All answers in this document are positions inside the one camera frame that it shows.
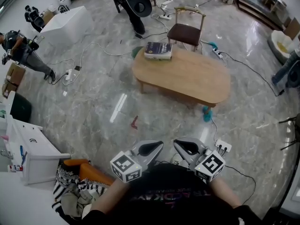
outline marble floor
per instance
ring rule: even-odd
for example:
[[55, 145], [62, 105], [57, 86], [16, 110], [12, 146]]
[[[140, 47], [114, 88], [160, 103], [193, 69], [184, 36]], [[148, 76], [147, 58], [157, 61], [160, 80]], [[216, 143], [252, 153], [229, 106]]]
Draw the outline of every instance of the marble floor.
[[[157, 1], [160, 5], [165, 0]], [[173, 0], [167, 6], [168, 13], [173, 12], [174, 6], [195, 7], [205, 1]], [[18, 92], [33, 105], [31, 123], [43, 126], [46, 137], [61, 152], [71, 153], [74, 158], [88, 158], [110, 174], [111, 158], [139, 140], [162, 140], [165, 146], [160, 160], [173, 156], [172, 139], [178, 137], [199, 138], [213, 149], [216, 127], [212, 122], [203, 121], [201, 105], [180, 101], [151, 87], [145, 87], [145, 94], [139, 92], [131, 70], [130, 52], [148, 41], [159, 41], [166, 34], [136, 38], [126, 12], [118, 14], [112, 0], [77, 0], [72, 7], [82, 5], [90, 11], [95, 29], [64, 51], [43, 41], [38, 54], [44, 62], [73, 58], [75, 65], [80, 65], [83, 49], [91, 42], [99, 43], [109, 53], [127, 54], [110, 56], [97, 45], [91, 45], [82, 55], [81, 74], [68, 86], [61, 82], [49, 85], [43, 80], [43, 74], [27, 69]], [[221, 0], [206, 3], [201, 10], [207, 15], [202, 39], [215, 42], [220, 50], [247, 63], [270, 81], [281, 66], [267, 44], [271, 30]], [[162, 11], [154, 7], [153, 14], [161, 15]], [[166, 29], [151, 16], [142, 21], [146, 28], [144, 36]], [[172, 27], [174, 15], [171, 21], [163, 22], [168, 28]], [[200, 16], [183, 13], [179, 15], [179, 22], [200, 26]], [[203, 46], [205, 55], [218, 59], [210, 45]], [[227, 165], [255, 178], [256, 191], [246, 204], [263, 217], [269, 207], [277, 205], [282, 198], [295, 162], [297, 146], [279, 150], [292, 141], [293, 128], [278, 121], [299, 112], [298, 93], [289, 90], [275, 97], [268, 85], [249, 68], [230, 58], [226, 63], [231, 74], [231, 93], [227, 101], [213, 109], [218, 127], [216, 138], [232, 144], [232, 151], [225, 155]], [[73, 62], [67, 60], [50, 66], [61, 76], [73, 68]], [[278, 92], [283, 85], [284, 82], [275, 90]], [[117, 108], [120, 98], [122, 106]], [[137, 129], [134, 129], [130, 124], [136, 116]], [[225, 168], [221, 176], [242, 201], [251, 195], [254, 188], [251, 179], [229, 168]]]

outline chair seat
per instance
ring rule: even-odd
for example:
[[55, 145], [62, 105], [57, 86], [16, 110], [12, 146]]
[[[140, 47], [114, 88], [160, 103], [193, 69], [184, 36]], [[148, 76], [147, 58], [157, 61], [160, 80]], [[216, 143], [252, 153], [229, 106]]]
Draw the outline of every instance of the chair seat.
[[200, 34], [200, 29], [177, 23], [171, 28], [167, 37], [193, 46], [198, 46], [200, 42]]

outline white cabinet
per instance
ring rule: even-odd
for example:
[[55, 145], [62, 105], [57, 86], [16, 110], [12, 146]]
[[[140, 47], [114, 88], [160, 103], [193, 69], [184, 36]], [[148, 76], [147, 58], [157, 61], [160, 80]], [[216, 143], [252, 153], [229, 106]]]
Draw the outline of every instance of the white cabinet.
[[22, 164], [20, 146], [23, 147], [23, 154], [27, 152], [23, 171], [18, 172], [24, 184], [54, 180], [59, 160], [70, 157], [68, 153], [60, 153], [43, 135], [42, 129], [7, 115], [9, 141], [5, 144], [7, 150], [14, 156], [13, 164]]

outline extension cord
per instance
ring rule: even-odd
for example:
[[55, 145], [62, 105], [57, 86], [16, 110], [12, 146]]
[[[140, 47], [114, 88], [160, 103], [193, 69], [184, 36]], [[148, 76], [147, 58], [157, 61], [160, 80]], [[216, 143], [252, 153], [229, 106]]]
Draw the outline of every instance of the extension cord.
[[170, 2], [172, 2], [172, 1], [168, 0], [168, 1], [163, 2], [161, 5], [166, 6], [166, 5], [169, 4]]
[[216, 48], [214, 48], [212, 51], [217, 55], [218, 58], [220, 58], [220, 59], [223, 58], [223, 56], [221, 55], [221, 52], [219, 50], [217, 50]]
[[225, 148], [227, 148], [226, 152], [230, 152], [232, 145], [222, 141], [221, 139], [218, 139], [215, 146], [220, 147], [220, 145], [221, 145], [220, 149], [225, 150]]
[[67, 70], [66, 73], [68, 73], [68, 75], [66, 76], [65, 79], [68, 81], [71, 79], [72, 69]]
[[171, 17], [168, 17], [166, 15], [161, 15], [161, 16], [159, 16], [159, 18], [166, 19], [166, 20], [171, 20], [172, 19]]

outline black t-shirt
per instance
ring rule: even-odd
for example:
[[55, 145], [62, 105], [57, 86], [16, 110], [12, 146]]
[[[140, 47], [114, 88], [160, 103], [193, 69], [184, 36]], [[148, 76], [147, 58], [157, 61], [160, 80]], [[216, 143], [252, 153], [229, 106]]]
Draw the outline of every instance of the black t-shirt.
[[155, 223], [159, 221], [196, 224], [261, 224], [248, 206], [233, 209], [212, 194], [208, 185], [186, 168], [160, 164], [131, 183], [131, 189], [108, 215], [92, 210], [83, 224], [97, 221]]
[[2, 43], [3, 49], [7, 52], [8, 49], [12, 49], [17, 42], [17, 37], [24, 38], [23, 43], [14, 51], [14, 55], [12, 57], [12, 60], [18, 61], [20, 63], [23, 62], [22, 59], [24, 59], [24, 54], [28, 53], [30, 50], [29, 46], [27, 46], [26, 38], [23, 34], [18, 33], [16, 31], [10, 31], [4, 35], [4, 42]]

